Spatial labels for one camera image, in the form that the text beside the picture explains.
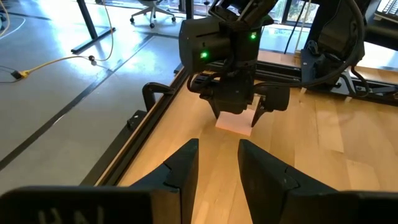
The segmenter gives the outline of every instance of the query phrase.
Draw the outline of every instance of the office chair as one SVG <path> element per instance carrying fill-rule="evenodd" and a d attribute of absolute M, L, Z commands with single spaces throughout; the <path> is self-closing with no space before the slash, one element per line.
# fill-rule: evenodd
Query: office chair
<path fill-rule="evenodd" d="M 2 25 L 2 23 L 5 22 L 6 20 L 7 20 L 7 18 L 3 14 L 0 14 L 0 30 L 5 29 L 5 27 Z"/>
<path fill-rule="evenodd" d="M 131 15 L 130 22 L 134 23 L 134 16 L 138 16 L 140 14 L 146 15 L 147 12 L 150 12 L 150 19 L 149 19 L 149 22 L 150 22 L 149 27 L 150 28 L 154 28 L 155 27 L 155 24 L 152 23 L 152 16 L 153 16 L 154 19 L 156 19 L 156 12 L 161 12 L 161 13 L 173 16 L 172 17 L 172 21 L 175 22 L 174 14 L 172 14 L 171 12 L 166 11 L 164 9 L 161 9 L 158 6 L 163 0 L 159 0 L 159 1 L 156 1 L 156 0 L 138 0 L 138 1 L 141 4 L 143 4 L 143 5 L 147 6 L 147 7 L 145 9 L 143 9 L 143 10 L 137 12 L 137 13 L 134 13 L 133 15 Z"/>

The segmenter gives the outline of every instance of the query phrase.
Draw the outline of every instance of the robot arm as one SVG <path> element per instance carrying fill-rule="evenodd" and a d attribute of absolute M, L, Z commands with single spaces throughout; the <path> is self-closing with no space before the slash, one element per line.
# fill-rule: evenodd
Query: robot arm
<path fill-rule="evenodd" d="M 242 113 L 252 103 L 254 94 L 259 94 L 261 99 L 252 126 L 265 112 L 286 110 L 290 87 L 327 82 L 363 56 L 360 55 L 364 36 L 361 11 L 354 0 L 341 1 L 353 12 L 356 44 L 340 67 L 312 82 L 254 85 L 261 27 L 274 22 L 268 13 L 277 0 L 216 0 L 209 10 L 212 17 L 182 22 L 179 47 L 182 64 L 189 73 L 188 89 L 208 101 L 216 117 L 220 111 Z M 229 10 L 230 6 L 238 14 Z M 212 75 L 204 72 L 207 64 L 217 61 L 223 62 L 220 70 Z"/>

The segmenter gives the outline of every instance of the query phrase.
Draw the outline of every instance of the wooden table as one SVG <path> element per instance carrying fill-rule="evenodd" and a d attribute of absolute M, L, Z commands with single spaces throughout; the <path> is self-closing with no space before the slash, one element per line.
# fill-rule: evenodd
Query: wooden table
<path fill-rule="evenodd" d="M 297 65 L 291 55 L 260 60 Z M 398 73 L 358 68 L 377 80 Z M 184 85 L 120 181 L 148 174 L 191 138 L 199 139 L 192 223 L 251 223 L 238 169 L 238 141 L 249 139 L 284 162 L 338 190 L 398 191 L 398 108 L 291 90 L 287 111 L 264 114 L 250 137 L 215 128 L 205 100 Z"/>

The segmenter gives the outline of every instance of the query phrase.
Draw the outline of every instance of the concrete floor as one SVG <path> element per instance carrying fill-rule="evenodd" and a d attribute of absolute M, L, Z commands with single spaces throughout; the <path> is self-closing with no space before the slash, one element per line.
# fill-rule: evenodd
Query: concrete floor
<path fill-rule="evenodd" d="M 70 49 L 89 38 L 75 2 L 9 0 L 7 8 L 12 13 L 11 28 L 0 37 L 0 65 L 30 69 L 69 56 Z M 102 6 L 88 4 L 88 9 L 98 32 L 108 26 Z M 136 9 L 108 9 L 117 31 L 112 57 L 98 62 L 101 67 L 75 58 L 38 70 L 21 82 L 0 84 L 0 194 L 23 185 L 79 184 L 126 120 L 136 110 L 144 110 L 142 86 L 147 82 L 172 81 L 173 70 L 180 63 L 177 36 L 183 18 L 173 23 L 169 16 L 158 14 L 156 27 L 151 29 L 145 16 L 137 16 L 134 26 L 130 24 L 130 15 Z M 261 48 L 284 50 L 289 34 L 277 26 L 266 27 Z M 306 35 L 308 32 L 303 33 L 299 47 Z M 295 32 L 288 52 L 294 51 L 297 37 Z M 110 49 L 109 35 L 81 54 L 105 58 Z M 372 59 L 374 54 L 368 54 L 368 65 L 391 65 L 396 52 L 384 52 L 383 60 Z M 1 70 L 0 79 L 12 80 Z M 87 92 L 87 97 L 80 98 L 37 140 L 24 143 Z M 25 149 L 1 167 L 2 161 L 24 144 Z"/>

